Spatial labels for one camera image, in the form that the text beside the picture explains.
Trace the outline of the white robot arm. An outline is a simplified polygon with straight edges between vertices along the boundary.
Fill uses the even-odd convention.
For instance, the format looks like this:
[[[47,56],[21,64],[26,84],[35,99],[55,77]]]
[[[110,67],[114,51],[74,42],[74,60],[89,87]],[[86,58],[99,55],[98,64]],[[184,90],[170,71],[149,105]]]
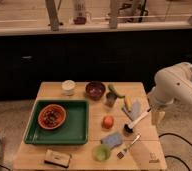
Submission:
[[[192,107],[192,64],[181,62],[160,69],[154,76],[155,86],[147,94],[152,108],[152,124],[165,116],[164,107],[179,100]]]

